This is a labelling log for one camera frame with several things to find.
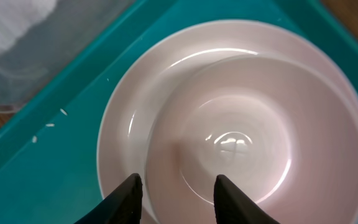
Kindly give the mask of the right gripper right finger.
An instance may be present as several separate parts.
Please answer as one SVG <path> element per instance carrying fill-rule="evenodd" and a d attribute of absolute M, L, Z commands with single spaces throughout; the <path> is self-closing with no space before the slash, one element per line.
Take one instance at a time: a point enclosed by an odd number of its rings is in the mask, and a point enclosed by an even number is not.
<path fill-rule="evenodd" d="M 213 198 L 217 224 L 279 224 L 225 175 L 216 177 Z"/>

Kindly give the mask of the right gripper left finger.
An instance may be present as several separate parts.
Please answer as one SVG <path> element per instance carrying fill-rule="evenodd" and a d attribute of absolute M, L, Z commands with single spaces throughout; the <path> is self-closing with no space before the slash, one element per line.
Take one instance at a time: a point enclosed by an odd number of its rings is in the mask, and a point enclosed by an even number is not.
<path fill-rule="evenodd" d="M 133 173 L 75 224 L 140 224 L 142 179 Z"/>

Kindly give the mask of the pink large plate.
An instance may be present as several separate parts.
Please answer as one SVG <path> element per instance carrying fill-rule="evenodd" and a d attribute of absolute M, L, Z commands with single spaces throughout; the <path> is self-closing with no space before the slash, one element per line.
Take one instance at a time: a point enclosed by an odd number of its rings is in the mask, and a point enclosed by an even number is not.
<path fill-rule="evenodd" d="M 175 88 L 196 72 L 231 57 L 258 56 L 303 64 L 357 95 L 341 69 L 325 53 L 286 29 L 243 20 L 188 27 L 148 49 L 115 87 L 98 136 L 101 193 L 108 195 L 127 176 L 139 174 L 143 181 L 145 221 L 160 223 L 152 210 L 145 178 L 149 137 L 160 110 Z"/>

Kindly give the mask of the pink small plate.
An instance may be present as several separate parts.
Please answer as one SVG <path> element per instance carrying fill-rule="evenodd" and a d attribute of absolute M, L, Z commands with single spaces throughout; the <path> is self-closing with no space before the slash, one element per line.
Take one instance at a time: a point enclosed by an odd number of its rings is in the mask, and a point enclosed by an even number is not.
<path fill-rule="evenodd" d="M 214 223 L 228 177 L 280 223 L 358 223 L 358 97 L 307 66 L 231 57 L 175 88 L 145 167 L 160 223 Z"/>

